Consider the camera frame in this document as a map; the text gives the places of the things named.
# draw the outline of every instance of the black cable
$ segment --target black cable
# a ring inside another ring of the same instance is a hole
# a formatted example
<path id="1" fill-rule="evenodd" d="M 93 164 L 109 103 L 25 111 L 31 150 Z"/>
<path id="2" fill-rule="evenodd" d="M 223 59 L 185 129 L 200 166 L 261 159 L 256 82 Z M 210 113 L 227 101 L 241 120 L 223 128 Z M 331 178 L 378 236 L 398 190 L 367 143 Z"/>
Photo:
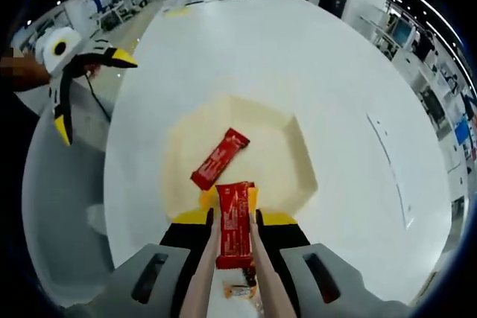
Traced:
<path id="1" fill-rule="evenodd" d="M 111 123 L 111 116 L 106 112 L 105 108 L 103 107 L 102 103 L 99 101 L 98 97 L 96 97 L 96 94 L 95 92 L 93 91 L 92 89 L 92 84 L 91 84 L 91 81 L 89 81 L 89 76 L 87 74 L 85 74 L 86 76 L 86 80 L 88 81 L 88 85 L 89 85 L 89 89 L 91 90 L 91 95 L 93 96 L 93 98 L 95 99 L 95 101 L 98 103 L 98 105 L 100 106 L 101 110 L 103 111 L 104 115 L 106 116 L 108 122 Z"/>

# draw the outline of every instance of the small snack package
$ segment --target small snack package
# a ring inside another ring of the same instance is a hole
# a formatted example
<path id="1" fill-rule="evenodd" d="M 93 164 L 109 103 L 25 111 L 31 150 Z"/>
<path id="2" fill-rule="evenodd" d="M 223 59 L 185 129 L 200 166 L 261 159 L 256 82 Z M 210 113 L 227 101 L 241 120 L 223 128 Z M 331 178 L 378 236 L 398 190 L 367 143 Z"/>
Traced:
<path id="1" fill-rule="evenodd" d="M 252 182 L 216 185 L 221 206 L 221 254 L 215 262 L 219 270 L 252 264 L 248 188 L 254 186 Z"/>
<path id="2" fill-rule="evenodd" d="M 228 166 L 232 158 L 250 143 L 245 136 L 229 128 L 224 139 L 214 149 L 209 158 L 194 172 L 191 180 L 202 190 L 208 191 Z"/>

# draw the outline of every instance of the person's arm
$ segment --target person's arm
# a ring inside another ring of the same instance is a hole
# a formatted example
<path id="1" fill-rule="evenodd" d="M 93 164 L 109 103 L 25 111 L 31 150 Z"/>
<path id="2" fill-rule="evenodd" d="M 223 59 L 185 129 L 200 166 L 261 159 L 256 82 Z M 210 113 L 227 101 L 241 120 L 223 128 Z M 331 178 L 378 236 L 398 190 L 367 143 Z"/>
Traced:
<path id="1" fill-rule="evenodd" d="M 28 91 L 50 82 L 50 74 L 33 56 L 3 56 L 0 60 L 1 87 L 14 92 Z"/>

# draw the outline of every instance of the red wrapper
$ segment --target red wrapper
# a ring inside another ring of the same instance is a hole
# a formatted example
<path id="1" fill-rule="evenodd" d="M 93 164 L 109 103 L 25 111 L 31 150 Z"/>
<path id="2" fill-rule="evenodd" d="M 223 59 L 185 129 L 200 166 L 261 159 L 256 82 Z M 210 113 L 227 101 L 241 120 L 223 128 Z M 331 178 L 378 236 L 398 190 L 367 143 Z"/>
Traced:
<path id="1" fill-rule="evenodd" d="M 194 171 L 191 180 L 202 190 L 209 190 L 239 150 L 250 141 L 236 130 L 229 128 L 224 139 L 209 158 Z"/>
<path id="2" fill-rule="evenodd" d="M 251 182 L 216 186 L 222 213 L 221 254 L 215 262 L 219 270 L 248 268 L 252 264 L 247 192 L 251 186 Z"/>

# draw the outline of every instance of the open cardboard box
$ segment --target open cardboard box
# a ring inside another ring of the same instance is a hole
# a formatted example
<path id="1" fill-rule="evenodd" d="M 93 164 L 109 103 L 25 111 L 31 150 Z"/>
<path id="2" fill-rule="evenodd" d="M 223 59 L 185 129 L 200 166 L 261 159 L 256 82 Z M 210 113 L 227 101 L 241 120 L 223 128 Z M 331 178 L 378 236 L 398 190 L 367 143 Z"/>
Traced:
<path id="1" fill-rule="evenodd" d="M 198 207 L 200 189 L 190 180 L 232 127 L 249 138 L 216 184 L 251 181 L 259 188 L 257 208 L 294 214 L 318 189 L 298 120 L 231 95 L 180 119 L 168 134 L 162 192 L 170 218 Z"/>

